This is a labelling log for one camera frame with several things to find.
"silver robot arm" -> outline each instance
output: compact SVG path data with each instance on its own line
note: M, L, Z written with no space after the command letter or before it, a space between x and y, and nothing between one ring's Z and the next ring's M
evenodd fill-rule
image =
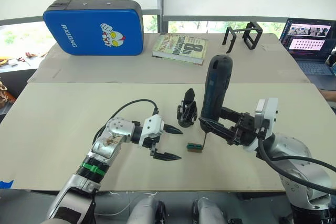
M100 189L100 182L118 155L122 143L135 143L150 148L151 156L157 159L179 159L180 157L174 154L161 154L156 151L156 144L163 131L182 134L175 127L164 124L158 114L146 119L143 127L137 122L129 122L123 118L110 119L77 172L71 175L56 196L48 210L47 219L60 219L60 224L80 224L91 220L95 194ZM54 222L47 220L43 224Z
M300 156L311 158L308 147L298 139L284 134L273 134L272 128L276 121L276 104L272 98L260 100L255 112L255 128L260 130L264 119L269 120L270 126L267 130L264 148L271 159L285 156ZM296 159L284 159L275 161L276 165L283 171L307 182L320 186L332 187L331 179L325 170L317 164ZM293 221L301 223L335 223L335 212L329 209L331 197L322 191L301 185L279 174L281 183L285 188L286 195L293 210Z
M261 149L264 149L270 160L265 161L270 166L277 166L277 172L282 174L286 172L287 176L302 179L302 183L331 188L331 179L321 166L297 159L276 160L286 156L311 158L308 147L301 141L283 134L274 135L277 107L277 98L267 98L259 100L254 116L222 108L221 118L236 123L229 129L213 119L201 117L199 120L203 128L206 128L206 132L212 132L224 138L229 145L242 145L248 152L257 151L257 157L263 160L265 159L262 157ZM295 224L335 223L335 211L328 206L331 201L329 194L279 175L292 206Z

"table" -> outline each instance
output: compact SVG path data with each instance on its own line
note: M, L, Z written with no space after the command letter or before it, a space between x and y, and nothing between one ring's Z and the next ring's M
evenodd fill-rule
M177 105L193 88L202 106L203 84L29 83L0 124L0 181L12 188L59 190L87 154L92 138L114 111L139 99L154 100L163 120L178 126ZM231 83L224 105L253 113L260 98L278 97L275 132L303 141L314 158L336 165L334 132L336 117L312 84ZM133 104L120 113L143 122L152 105ZM240 146L209 134L203 153L186 150L188 142L202 143L204 133L195 123L183 135L164 133L160 152L181 160L164 162L149 150L123 144L102 181L102 190L283 190L278 175ZM331 174L333 186L336 175Z
M12 72L12 71L20 71L20 70L27 70L27 69L37 69L40 65L41 61L44 58L42 57L32 57L32 58L25 58L28 62L18 61L17 65L10 66L9 64L0 66L0 73Z
M225 54L231 37L222 45L223 34L187 35L209 40L202 66L152 57L159 35L145 34L138 56L73 56L56 44L29 82L204 83L211 58ZM274 34L263 34L254 50L241 36L229 54L234 62L231 83L310 82Z

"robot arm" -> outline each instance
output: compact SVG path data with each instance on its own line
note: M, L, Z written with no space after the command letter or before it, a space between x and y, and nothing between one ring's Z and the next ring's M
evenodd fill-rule
M322 192L330 190L329 175L313 162L287 159L287 156L311 158L311 154L301 141L283 134L274 135L272 132L278 113L278 99L259 100L254 117L248 113L222 108L231 70L230 57L218 55L212 58L199 118L202 130L206 134L212 132L224 138L229 145L242 145L248 152L257 151L257 157L265 160L273 169L277 167L276 170L293 209L295 224L334 223L335 212L328 208L330 195ZM219 118L230 120L235 126L228 129L218 122ZM308 185L323 190L312 189Z
M93 217L95 194L100 189L100 182L123 143L134 143L150 148L150 155L153 158L165 161L179 159L180 157L174 154L157 152L155 147L163 131L182 134L177 128L164 124L158 114L146 119L144 127L141 127L138 122L111 118L77 172L72 174L55 198L48 210L47 219L65 221L59 223L89 223Z

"book cover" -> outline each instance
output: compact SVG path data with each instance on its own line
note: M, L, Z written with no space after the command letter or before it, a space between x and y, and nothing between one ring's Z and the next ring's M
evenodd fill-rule
M208 40L186 35L161 34L154 47L153 56L202 64Z

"wire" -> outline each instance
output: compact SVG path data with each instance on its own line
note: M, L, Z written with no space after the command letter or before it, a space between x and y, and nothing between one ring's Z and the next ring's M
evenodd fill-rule
M325 168L328 168L334 172L336 172L336 167L326 163L326 162L323 162L323 161L320 161L318 159L314 159L314 158L311 158L311 157L301 157L301 156L283 156L283 157L275 157L275 158L270 158L272 161L280 161L280 160L287 160L287 159L296 159L296 160L303 160L303 161L307 161L307 162L311 162L311 163L314 163L314 164L318 164L318 165L321 165L321 166L324 166Z
M261 127L260 128L260 132L259 133L262 133L265 131L265 127ZM272 162L272 160L269 158L269 156L267 155L265 149L264 149L264 139L261 137L261 136L258 136L258 145L259 145L259 150L260 150L260 155L261 157L263 158L263 160L273 169L275 170L277 173L281 174L282 176L296 182L296 183L299 183L301 185L304 185L304 186L307 186L309 188L312 188L312 189L315 189L317 191L322 191L326 194L333 194L333 195L336 195L336 190L335 189L331 189L331 188L328 188L328 187L325 187L325 186L320 186L320 185L317 185L315 183L312 183L312 182L309 182L309 181L306 181L306 180L303 180L303 179L300 179L294 175L291 175L289 174L288 172L285 172L284 170L282 170L281 168L279 168L276 164L274 164Z
M129 103L126 103L125 105L123 105L122 107L120 107L117 111L115 111L115 113L107 120L107 122L114 118L120 111L122 111L124 108L126 108L127 106L131 105L131 104L134 104L136 102L150 102L154 105L154 111L153 111L153 115L154 114L157 114L158 113L158 106L156 106L156 103L153 102L152 100L150 99L138 99L138 100L134 100L134 101L131 101ZM92 141L92 144L97 140L97 138L99 138L101 136L101 134L103 133L103 131L105 130L105 126L107 124L107 122L96 132L96 134L94 135L94 138L93 138L93 141Z
M97 224L95 213L94 213L94 208L96 207L96 200L95 200L95 198L96 198L96 196L93 195L92 196L93 211L92 211L92 216L91 216L91 221L90 221L90 223L93 223L93 224Z
M118 193L113 193L113 192L111 192L111 191L109 191L109 193L112 194L112 195L115 195L115 194L118 195L118 196L119 196L118 198L120 199L120 194L118 194Z
M98 215L98 216L115 216L115 215L118 215L118 214L121 214L122 212L124 212L139 196L150 195L149 197L154 197L157 194L158 194L158 192L156 192L155 194L150 194L150 193L139 194L130 203L128 203L127 206L125 206L123 209L121 209L119 212L116 212L115 214L99 214L99 213L94 213L94 215Z

